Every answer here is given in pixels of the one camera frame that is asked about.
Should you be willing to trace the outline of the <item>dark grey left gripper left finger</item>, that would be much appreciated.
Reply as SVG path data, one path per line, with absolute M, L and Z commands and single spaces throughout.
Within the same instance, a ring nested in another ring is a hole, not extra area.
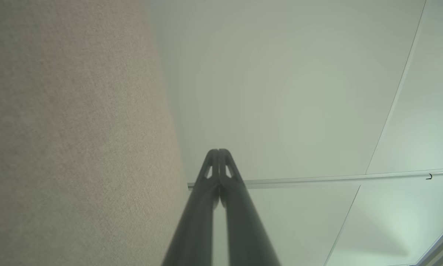
M 210 150 L 161 266 L 212 266 L 213 211 L 219 201 L 220 150 Z

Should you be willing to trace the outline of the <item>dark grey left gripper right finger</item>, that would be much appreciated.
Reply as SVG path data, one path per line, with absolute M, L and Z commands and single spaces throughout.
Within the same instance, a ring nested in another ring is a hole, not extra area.
M 226 211 L 230 266 L 281 266 L 240 172 L 219 150 L 220 199 Z

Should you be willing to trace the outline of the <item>thin grey metal rail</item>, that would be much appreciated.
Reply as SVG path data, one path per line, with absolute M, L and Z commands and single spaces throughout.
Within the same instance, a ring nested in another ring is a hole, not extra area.
M 370 182 L 383 180 L 426 180 L 429 176 L 433 178 L 443 176 L 443 169 L 404 171 L 394 173 L 378 173 L 364 175 L 342 175 L 329 177 L 299 177 L 299 178 L 278 178 L 270 180 L 245 180 L 244 184 L 248 189 L 267 189 L 267 188 L 289 188 L 304 184 L 316 183 L 344 183 L 344 182 Z

